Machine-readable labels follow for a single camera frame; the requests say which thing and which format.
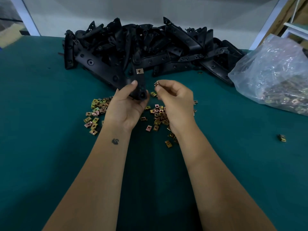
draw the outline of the right hand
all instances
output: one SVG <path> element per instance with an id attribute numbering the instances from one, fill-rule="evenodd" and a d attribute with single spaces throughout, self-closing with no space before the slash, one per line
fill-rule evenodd
<path id="1" fill-rule="evenodd" d="M 158 80 L 155 91 L 166 107 L 171 131 L 177 138 L 193 127 L 193 92 L 174 80 Z"/>

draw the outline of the finger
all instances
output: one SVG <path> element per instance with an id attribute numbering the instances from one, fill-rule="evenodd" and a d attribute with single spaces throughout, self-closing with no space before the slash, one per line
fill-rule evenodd
<path id="1" fill-rule="evenodd" d="M 180 95 L 185 92 L 186 89 L 188 89 L 186 86 L 184 86 L 182 83 L 174 80 L 158 80 L 159 85 L 161 85 L 166 91 L 172 91 L 176 95 Z"/>
<path id="2" fill-rule="evenodd" d="M 149 100 L 150 100 L 150 94 L 149 94 L 149 91 L 147 90 L 147 99 L 140 102 L 140 106 L 142 107 L 142 110 L 145 109 Z"/>
<path id="3" fill-rule="evenodd" d="M 138 82 L 136 80 L 132 81 L 131 84 L 126 85 L 121 90 L 118 91 L 116 98 L 118 100 L 124 100 L 126 99 L 130 93 L 133 92 L 133 90 L 136 89 L 138 85 Z"/>
<path id="4" fill-rule="evenodd" d="M 166 101 L 171 99 L 173 96 L 169 94 L 162 86 L 158 85 L 155 87 L 155 91 L 159 96 L 160 100 L 162 100 L 165 104 Z"/>

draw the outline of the clear plastic bag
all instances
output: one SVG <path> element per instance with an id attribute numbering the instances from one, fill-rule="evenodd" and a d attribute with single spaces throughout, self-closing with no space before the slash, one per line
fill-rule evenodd
<path id="1" fill-rule="evenodd" d="M 308 58 L 295 41 L 269 35 L 228 76 L 249 99 L 308 116 Z"/>

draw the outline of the teal work mat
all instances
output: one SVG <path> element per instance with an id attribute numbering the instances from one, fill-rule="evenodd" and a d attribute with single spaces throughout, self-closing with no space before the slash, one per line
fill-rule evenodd
<path id="1" fill-rule="evenodd" d="M 0 51 L 1 230 L 42 229 L 96 140 L 85 112 L 114 94 L 81 67 L 64 69 L 61 40 L 25 36 Z M 151 92 L 156 78 L 145 77 Z M 275 227 L 307 230 L 308 117 L 259 105 L 205 72 L 161 78 L 194 92 L 198 126 Z M 180 148 L 166 147 L 163 125 L 145 131 L 154 122 L 145 116 L 128 149 L 117 230 L 201 230 Z"/>

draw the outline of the tattoo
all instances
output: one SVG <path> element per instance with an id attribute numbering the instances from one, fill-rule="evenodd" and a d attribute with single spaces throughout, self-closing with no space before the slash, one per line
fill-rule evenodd
<path id="1" fill-rule="evenodd" d="M 118 145 L 118 139 L 113 139 L 111 142 L 114 144 L 114 145 Z"/>

